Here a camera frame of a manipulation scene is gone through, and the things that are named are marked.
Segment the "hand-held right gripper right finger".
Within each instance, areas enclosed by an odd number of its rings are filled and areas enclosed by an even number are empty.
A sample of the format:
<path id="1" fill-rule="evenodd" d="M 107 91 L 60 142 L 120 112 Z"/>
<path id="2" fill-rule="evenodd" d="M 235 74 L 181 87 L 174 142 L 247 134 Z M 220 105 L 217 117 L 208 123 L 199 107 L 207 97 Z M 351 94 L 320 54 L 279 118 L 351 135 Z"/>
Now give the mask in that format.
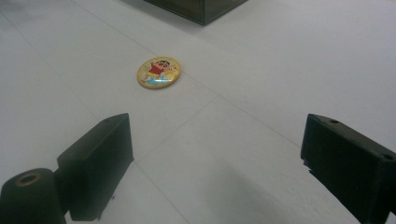
<path id="1" fill-rule="evenodd" d="M 385 224 L 396 215 L 395 152 L 336 119 L 310 114 L 301 159 L 360 224 Z"/>

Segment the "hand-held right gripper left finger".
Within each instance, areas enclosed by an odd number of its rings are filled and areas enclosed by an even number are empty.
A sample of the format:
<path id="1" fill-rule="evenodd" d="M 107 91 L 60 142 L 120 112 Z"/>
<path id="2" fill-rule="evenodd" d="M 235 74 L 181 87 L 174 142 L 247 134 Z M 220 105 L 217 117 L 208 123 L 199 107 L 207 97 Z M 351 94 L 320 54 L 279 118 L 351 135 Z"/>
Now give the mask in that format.
<path id="1" fill-rule="evenodd" d="M 129 115 L 100 121 L 57 158 L 62 209 L 74 221 L 99 218 L 133 160 Z"/>

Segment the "round yellow cartoon badge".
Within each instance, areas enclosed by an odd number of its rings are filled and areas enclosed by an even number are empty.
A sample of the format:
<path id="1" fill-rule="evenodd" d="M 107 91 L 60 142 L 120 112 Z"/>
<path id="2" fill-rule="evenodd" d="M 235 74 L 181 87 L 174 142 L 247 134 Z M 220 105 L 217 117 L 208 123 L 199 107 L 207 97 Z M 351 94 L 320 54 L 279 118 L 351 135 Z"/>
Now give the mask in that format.
<path id="1" fill-rule="evenodd" d="M 175 83 L 181 74 L 180 63 L 171 57 L 155 57 L 144 62 L 136 73 L 137 82 L 146 89 L 163 89 Z"/>

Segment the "smoked transparent drawer cabinet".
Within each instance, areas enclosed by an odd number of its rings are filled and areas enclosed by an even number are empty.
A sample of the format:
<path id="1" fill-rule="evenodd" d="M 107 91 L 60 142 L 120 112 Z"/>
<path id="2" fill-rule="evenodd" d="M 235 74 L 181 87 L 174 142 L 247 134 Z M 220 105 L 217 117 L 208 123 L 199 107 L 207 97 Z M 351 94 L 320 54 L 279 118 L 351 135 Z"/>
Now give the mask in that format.
<path id="1" fill-rule="evenodd" d="M 145 0 L 182 18 L 207 25 L 247 0 Z"/>

